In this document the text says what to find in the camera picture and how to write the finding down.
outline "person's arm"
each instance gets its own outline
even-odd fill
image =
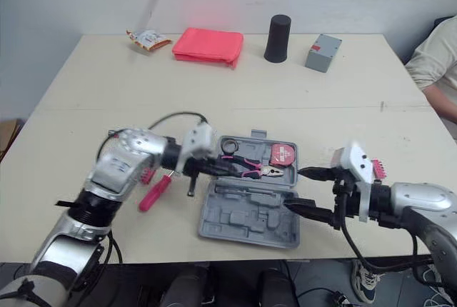
[[[437,86],[432,84],[422,90],[422,92],[439,116],[457,124],[457,105],[449,100]]]
[[[414,51],[406,64],[408,73],[438,115],[457,123],[457,105],[435,82],[457,63],[457,17],[441,23]]]

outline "white wall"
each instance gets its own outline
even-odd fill
[[[0,0],[0,119],[27,117],[81,34],[152,26],[268,31],[277,13],[295,33],[383,33],[400,57],[455,0]]]

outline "pink pouch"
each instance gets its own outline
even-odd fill
[[[242,46],[243,35],[238,32],[189,27],[173,47],[173,54],[179,61],[221,62],[235,68]]]

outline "black cup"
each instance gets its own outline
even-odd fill
[[[291,30],[291,19],[283,14],[271,18],[268,43],[263,57],[271,63],[281,63],[287,59],[288,34]]]

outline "gray box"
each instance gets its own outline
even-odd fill
[[[292,190],[298,179],[297,145],[266,139],[266,132],[257,130],[252,130],[251,138],[222,136],[218,149],[224,139],[238,142],[237,155],[260,160],[263,165],[268,165],[274,144],[287,144],[295,151],[295,161],[281,168],[283,176],[262,176],[259,180],[249,177],[211,180],[201,210],[200,236],[296,248],[300,244],[300,220],[283,205],[283,201],[298,197]]]
[[[309,49],[305,67],[326,73],[342,40],[321,34]]]

